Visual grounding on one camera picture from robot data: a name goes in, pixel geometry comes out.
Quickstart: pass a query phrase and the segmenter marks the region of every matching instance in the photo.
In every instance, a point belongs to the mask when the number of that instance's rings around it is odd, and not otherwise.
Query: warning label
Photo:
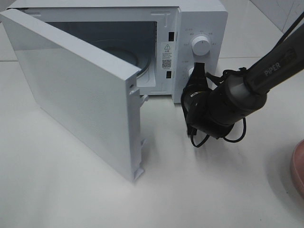
[[[172,60],[174,56],[175,43],[162,42],[161,48],[161,66],[164,70],[172,70]]]

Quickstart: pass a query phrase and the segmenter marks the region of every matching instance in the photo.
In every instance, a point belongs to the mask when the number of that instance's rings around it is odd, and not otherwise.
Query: white table
[[[282,35],[251,2],[224,4],[230,16],[218,75],[249,67]],[[0,227],[304,226],[289,172],[304,138],[304,72],[271,90],[236,144],[210,139],[193,148],[180,105],[152,97],[141,109],[145,173],[131,184],[38,107],[2,25],[0,38],[8,53],[0,53]]]

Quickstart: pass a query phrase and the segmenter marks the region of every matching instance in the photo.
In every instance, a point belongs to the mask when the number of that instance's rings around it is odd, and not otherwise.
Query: microwave door
[[[140,69],[19,10],[0,19],[41,108],[135,180],[143,172]]]

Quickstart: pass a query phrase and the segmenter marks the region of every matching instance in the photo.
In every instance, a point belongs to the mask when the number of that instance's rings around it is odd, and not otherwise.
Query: pink bowl
[[[294,150],[290,169],[294,185],[304,198],[304,140]]]

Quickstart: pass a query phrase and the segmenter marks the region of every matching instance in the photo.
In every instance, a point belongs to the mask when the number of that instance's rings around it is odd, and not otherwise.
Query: white microwave
[[[0,19],[36,102],[133,181],[141,105],[179,103],[194,62],[215,72],[227,12],[219,0],[17,0]]]

